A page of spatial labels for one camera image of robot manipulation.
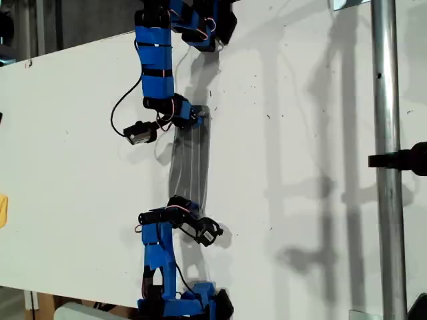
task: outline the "silver pipe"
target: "silver pipe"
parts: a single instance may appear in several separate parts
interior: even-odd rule
[[[400,150],[395,0],[372,0],[376,154]],[[407,320],[402,176],[377,169],[384,320]]]

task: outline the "white panel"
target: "white panel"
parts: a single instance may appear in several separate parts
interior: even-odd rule
[[[408,148],[426,140],[427,1],[396,5]],[[235,320],[381,315],[370,6],[234,7],[238,26],[219,63],[173,36],[175,91],[212,110],[205,212],[230,231],[208,248],[176,231],[177,262],[189,280],[227,288]],[[9,196],[0,285],[130,307],[141,297],[133,228],[167,201],[173,132],[131,146],[109,126],[141,72],[133,38],[0,68],[0,193]],[[115,122],[139,119],[154,119],[141,87]],[[427,179],[403,182],[412,305],[427,288]]]

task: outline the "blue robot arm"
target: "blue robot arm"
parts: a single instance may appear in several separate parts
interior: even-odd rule
[[[183,41],[199,51],[213,52],[217,41],[224,44],[230,41],[236,27],[237,19],[232,12],[234,1],[195,0],[192,7],[182,0],[143,1],[144,10],[135,14],[143,106],[156,111],[157,118],[153,122],[138,121],[123,131],[132,145],[155,141],[157,130],[168,124],[182,129],[201,124],[201,117],[191,103],[175,93],[171,30],[181,33]]]
[[[182,197],[172,197],[167,207],[141,213],[138,221],[142,226],[144,251],[143,299],[138,301],[140,315],[150,319],[228,320],[234,308],[227,293],[216,293],[213,283],[196,283],[193,288],[176,299],[176,270],[181,271],[173,254],[172,230],[184,223],[194,229],[194,240],[206,247],[223,233],[212,219],[198,218],[199,207]],[[155,271],[159,269],[162,285],[153,284]]]

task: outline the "black clamp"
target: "black clamp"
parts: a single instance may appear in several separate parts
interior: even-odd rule
[[[123,134],[132,145],[151,143],[157,139],[157,128],[152,122],[137,121],[135,125],[124,129]]]
[[[199,206],[180,196],[173,196],[167,207],[153,209],[138,216],[140,225],[169,222],[173,228],[181,228],[184,223],[194,229],[195,235],[190,235],[195,242],[205,247],[215,242],[216,238],[224,233],[220,225],[211,218],[198,218]]]
[[[419,142],[411,150],[371,155],[368,161],[369,168],[412,170],[416,175],[427,176],[427,142]]]

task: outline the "wire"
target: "wire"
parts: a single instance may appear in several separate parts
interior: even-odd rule
[[[133,42],[133,45],[135,46],[135,50],[138,52],[138,45],[137,45],[137,41],[135,39],[135,41]],[[114,112],[117,109],[117,107],[119,106],[119,104],[141,83],[141,78],[142,78],[142,72],[143,72],[143,67],[141,64],[141,75],[139,76],[139,79],[137,81],[137,83],[135,83],[135,85],[133,85],[133,87],[131,89],[129,89],[129,91],[127,93],[125,93],[120,99],[119,101],[115,104],[113,110],[111,110],[111,117],[109,119],[109,122],[111,123],[111,126],[113,127],[113,130],[120,136],[125,137],[125,135],[123,133],[120,133],[114,126],[114,122],[113,122],[113,117],[114,117]]]
[[[193,293],[194,297],[195,297],[195,298],[200,302],[201,310],[204,310],[205,308],[203,308],[203,303],[201,302],[201,297],[200,297],[200,295],[198,295],[198,294],[197,294],[197,293],[195,293],[193,290],[191,290],[191,288],[189,287],[189,285],[185,282],[185,280],[184,280],[184,276],[182,275],[181,269],[179,268],[179,265],[176,263],[176,261],[175,261],[175,266],[176,266],[176,269],[177,269],[177,270],[178,270],[178,272],[179,272],[179,276],[181,277],[181,281],[182,281],[182,283],[185,285],[185,287],[187,287],[188,291],[189,291],[189,292],[191,292],[191,293]]]
[[[171,114],[171,117],[166,121],[171,121],[173,116],[175,115],[175,103],[173,102],[173,98],[171,99],[171,101],[172,101],[172,114]]]
[[[201,38],[203,41],[207,40],[207,38],[209,38],[209,35],[207,35],[207,33],[204,33],[202,30],[200,29],[196,29],[197,31],[199,31],[202,35],[205,36],[205,38]]]
[[[182,232],[184,232],[187,236],[189,236],[190,238],[195,239],[195,237],[194,237],[192,234],[190,234],[190,232],[188,232],[188,231],[186,231],[186,230],[182,229],[182,227],[179,227],[179,229],[180,229]]]
[[[162,119],[160,119],[160,116],[159,116],[159,111],[157,112],[157,115],[155,116],[155,122],[157,123],[157,125],[159,126],[159,128],[163,131],[163,132],[168,132],[169,131],[169,129],[171,129],[171,126],[172,126],[172,122],[169,124],[169,126],[166,128],[166,129],[163,129],[163,126],[165,125],[161,125],[160,123],[159,123],[159,121],[160,120],[162,120]]]
[[[161,248],[165,251],[166,250],[165,245],[164,245],[163,241],[160,239],[160,225],[159,225],[158,222],[155,224],[155,230],[156,230],[156,233],[157,233],[157,240],[159,241],[159,244],[160,244]],[[176,269],[179,272],[179,276],[181,277],[182,283],[185,285],[185,287],[188,289],[188,291],[191,292],[191,293],[193,293],[194,297],[200,302],[201,310],[204,310],[203,303],[201,302],[200,295],[198,295],[193,290],[191,290],[191,288],[189,287],[189,285],[185,281],[184,276],[182,275],[181,269],[179,268],[179,265],[176,263],[176,261],[175,261],[175,266],[176,266]]]
[[[174,13],[175,15],[177,15],[177,16],[179,17],[179,15],[176,13],[176,11],[175,11],[175,10],[173,10],[173,9],[169,9],[169,11],[171,11],[172,13]]]

